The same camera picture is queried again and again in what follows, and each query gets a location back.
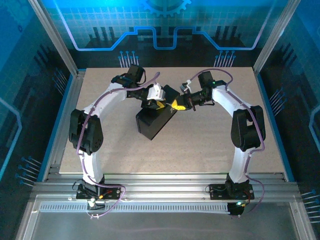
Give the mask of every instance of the table surface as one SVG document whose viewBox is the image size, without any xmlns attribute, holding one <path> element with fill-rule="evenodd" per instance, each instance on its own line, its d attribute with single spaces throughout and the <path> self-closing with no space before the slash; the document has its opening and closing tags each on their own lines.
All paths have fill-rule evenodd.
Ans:
<svg viewBox="0 0 320 240">
<path fill-rule="evenodd" d="M 160 72 L 157 82 L 179 91 L 180 85 L 205 67 L 145 68 L 147 79 Z M 280 152 L 251 67 L 228 67 L 234 80 L 230 89 L 251 105 L 264 110 L 265 151 L 255 153 L 249 170 L 253 173 L 284 172 Z M 88 68 L 80 91 L 77 109 L 94 102 L 107 89 L 111 79 L 127 72 L 127 68 Z M 228 82 L 230 77 L 212 71 L 215 80 Z M 199 91 L 197 79 L 193 92 Z M 138 132 L 136 114 L 141 101 L 127 98 L 102 123 L 103 145 L 98 158 L 104 173 L 227 173 L 233 158 L 234 145 L 230 132 L 232 118 L 218 103 L 198 106 L 196 111 L 178 111 L 153 140 Z M 79 157 L 67 141 L 60 167 L 61 173 L 82 173 Z"/>
</svg>

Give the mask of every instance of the yellow tag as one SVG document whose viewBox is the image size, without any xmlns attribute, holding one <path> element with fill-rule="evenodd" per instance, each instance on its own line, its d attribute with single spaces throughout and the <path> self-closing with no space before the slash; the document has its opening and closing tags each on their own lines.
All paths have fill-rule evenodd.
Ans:
<svg viewBox="0 0 320 240">
<path fill-rule="evenodd" d="M 164 108 L 165 107 L 165 105 L 163 105 L 162 104 L 162 102 L 160 102 L 160 101 L 156 101 L 156 104 L 158 105 L 158 109 L 162 109 L 162 108 Z"/>
<path fill-rule="evenodd" d="M 185 106 L 179 106 L 177 103 L 177 100 L 174 100 L 173 103 L 171 104 L 171 107 L 175 110 L 186 110 Z"/>
</svg>

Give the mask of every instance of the purple cable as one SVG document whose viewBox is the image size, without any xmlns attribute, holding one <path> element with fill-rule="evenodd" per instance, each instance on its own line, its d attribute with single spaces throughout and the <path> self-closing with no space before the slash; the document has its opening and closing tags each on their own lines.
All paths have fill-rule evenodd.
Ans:
<svg viewBox="0 0 320 240">
<path fill-rule="evenodd" d="M 231 80 L 225 85 L 225 91 L 226 91 L 232 98 L 234 98 L 241 106 L 245 107 L 245 108 L 248 110 L 248 112 L 249 112 L 249 114 L 250 114 L 250 116 L 251 116 L 251 118 L 252 118 L 252 121 L 253 121 L 253 123 L 254 123 L 254 126 L 255 126 L 256 132 L 257 132 L 257 134 L 258 134 L 260 143 L 261 143 L 261 148 L 260 148 L 260 149 L 253 149 L 252 151 L 249 152 L 249 156 L 248 156 L 248 158 L 246 159 L 246 161 L 245 161 L 245 166 L 244 166 L 244 174 L 245 174 L 246 178 L 249 179 L 249 180 L 251 180 L 251 181 L 254 181 L 254 182 L 256 182 L 256 183 L 259 183 L 259 184 L 261 185 L 261 187 L 262 187 L 262 194 L 261 194 L 260 200 L 258 201 L 257 205 L 249 211 L 249 212 L 252 212 L 252 211 L 254 211 L 255 209 L 257 209 L 257 207 L 261 204 L 262 200 L 264 199 L 264 196 L 265 196 L 265 186 L 264 186 L 264 184 L 263 184 L 261 181 L 259 181 L 259 180 L 257 180 L 257 179 L 254 179 L 254 178 L 252 178 L 252 177 L 249 177 L 248 174 L 247 174 L 247 172 L 248 172 L 248 166 L 249 166 L 249 162 L 250 162 L 250 159 L 251 159 L 252 154 L 255 153 L 255 152 L 262 152 L 262 151 L 265 150 L 266 146 L 265 146 L 264 138 L 262 137 L 262 134 L 261 134 L 261 132 L 260 132 L 260 129 L 259 129 L 257 120 L 256 120 L 256 118 L 255 118 L 254 113 L 251 111 L 251 109 L 250 109 L 244 102 L 242 102 L 239 98 L 237 98 L 234 94 L 232 94 L 230 91 L 228 91 L 228 86 L 229 86 L 229 84 L 232 83 L 233 80 L 234 80 L 233 76 L 232 76 L 229 72 L 227 72 L 226 70 L 223 70 L 223 69 L 219 69 L 219 68 L 207 68 L 207 69 L 204 69 L 204 70 L 198 72 L 196 75 L 194 75 L 194 76 L 190 79 L 190 81 L 192 81 L 195 77 L 199 76 L 199 75 L 202 74 L 203 72 L 210 71 L 210 70 L 224 72 L 224 73 L 226 73 L 226 74 L 228 74 L 228 75 L 230 76 Z"/>
<path fill-rule="evenodd" d="M 85 159 L 84 159 L 84 153 L 79 153 L 79 150 L 80 150 L 80 146 L 81 146 L 81 143 L 82 143 L 82 140 L 83 140 L 83 137 L 84 137 L 84 133 L 85 133 L 85 129 L 86 129 L 86 126 L 88 124 L 88 121 L 91 117 L 91 114 L 93 113 L 93 111 L 95 110 L 96 106 L 98 105 L 98 103 L 105 97 L 107 96 L 108 94 L 111 94 L 113 92 L 116 92 L 116 91 L 137 91 L 137 90 L 140 90 L 142 88 L 144 88 L 145 86 L 148 86 L 150 85 L 152 82 L 155 82 L 156 79 L 159 77 L 160 75 L 160 72 L 156 72 L 154 77 L 147 81 L 146 83 L 142 84 L 141 86 L 139 87 L 135 87 L 135 88 L 116 88 L 116 89 L 111 89 L 110 91 L 107 91 L 105 92 L 104 94 L 102 94 L 94 103 L 94 105 L 92 106 L 92 108 L 90 109 L 88 115 L 86 116 L 85 118 L 85 121 L 82 125 L 82 129 L 81 129 L 81 132 L 80 132 L 80 136 L 79 136 L 79 141 L 78 141 L 78 145 L 76 147 L 76 154 L 78 156 L 81 156 L 82 157 L 82 160 L 81 160 L 81 166 L 82 166 L 82 171 L 88 176 L 88 178 L 97 186 L 101 187 L 101 188 L 123 188 L 123 192 L 121 194 L 121 196 L 119 197 L 119 199 L 115 202 L 115 204 L 110 208 L 108 209 L 106 212 L 100 214 L 100 215 L 96 215 L 96 216 L 93 216 L 93 215 L 90 215 L 88 212 L 87 214 L 92 217 L 92 218 L 99 218 L 99 217 L 102 217 L 106 214 L 108 214 L 111 210 L 113 210 L 116 205 L 120 202 L 120 200 L 122 199 L 122 197 L 125 195 L 125 192 L 126 192 L 126 187 L 123 186 L 123 185 L 120 185 L 120 184 L 114 184 L 114 185 L 105 185 L 105 184 L 100 184 L 98 182 L 95 182 L 91 176 L 89 176 L 88 174 L 88 171 L 86 169 L 86 166 L 85 166 Z"/>
</svg>

